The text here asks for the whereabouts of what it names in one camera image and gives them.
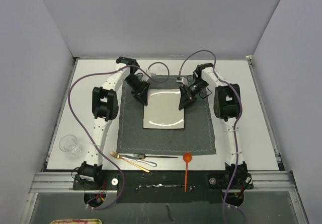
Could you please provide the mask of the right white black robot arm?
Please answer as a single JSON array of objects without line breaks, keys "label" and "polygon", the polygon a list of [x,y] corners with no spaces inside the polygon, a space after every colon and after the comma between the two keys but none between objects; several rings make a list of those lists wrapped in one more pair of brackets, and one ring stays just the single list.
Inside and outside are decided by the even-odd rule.
[{"label": "right white black robot arm", "polygon": [[214,87],[213,111],[224,132],[225,166],[230,171],[224,175],[224,182],[227,187],[236,188],[242,182],[242,176],[237,172],[237,167],[245,163],[237,127],[243,113],[240,87],[238,84],[231,84],[221,79],[212,63],[198,65],[193,77],[193,84],[180,86],[179,110],[191,106],[202,89],[208,86]]}]

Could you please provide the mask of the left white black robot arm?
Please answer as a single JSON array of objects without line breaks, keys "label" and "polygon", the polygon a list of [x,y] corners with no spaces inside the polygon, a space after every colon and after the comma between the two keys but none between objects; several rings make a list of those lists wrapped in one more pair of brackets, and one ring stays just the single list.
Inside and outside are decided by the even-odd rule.
[{"label": "left white black robot arm", "polygon": [[114,73],[100,87],[94,87],[92,90],[92,114],[94,116],[92,145],[77,173],[91,189],[99,188],[103,181],[101,152],[104,150],[110,125],[119,112],[117,91],[123,82],[132,88],[131,94],[139,103],[144,106],[148,104],[147,92],[150,83],[139,79],[135,74],[138,69],[137,60],[119,57],[116,59]]}]

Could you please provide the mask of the dark grey cloth placemat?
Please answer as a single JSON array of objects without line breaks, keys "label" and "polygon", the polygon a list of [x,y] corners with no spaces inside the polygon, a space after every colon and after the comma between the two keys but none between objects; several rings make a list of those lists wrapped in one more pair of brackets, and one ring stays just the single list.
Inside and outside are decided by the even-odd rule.
[{"label": "dark grey cloth placemat", "polygon": [[120,153],[181,155],[216,154],[215,133],[208,99],[198,98],[183,110],[184,128],[148,129],[143,127],[144,106],[131,95],[124,83],[120,101],[117,151]]}]

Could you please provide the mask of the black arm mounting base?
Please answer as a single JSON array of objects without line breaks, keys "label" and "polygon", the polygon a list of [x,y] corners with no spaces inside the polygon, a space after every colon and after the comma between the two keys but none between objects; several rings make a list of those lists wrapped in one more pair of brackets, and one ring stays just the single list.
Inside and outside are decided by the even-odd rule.
[{"label": "black arm mounting base", "polygon": [[98,183],[86,182],[75,177],[73,190],[85,191],[85,201],[90,201],[89,192],[116,191],[120,194],[117,203],[191,203],[232,202],[240,205],[244,192],[253,189],[250,174],[238,172],[230,181],[226,171],[125,171],[122,177],[116,171],[103,171]]}]

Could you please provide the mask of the white square plate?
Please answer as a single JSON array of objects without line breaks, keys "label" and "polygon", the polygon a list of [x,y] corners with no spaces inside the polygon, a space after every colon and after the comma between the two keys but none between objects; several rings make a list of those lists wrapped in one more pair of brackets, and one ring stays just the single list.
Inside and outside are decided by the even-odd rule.
[{"label": "white square plate", "polygon": [[148,105],[144,107],[143,127],[145,129],[183,129],[184,110],[179,110],[180,90],[150,89]]}]

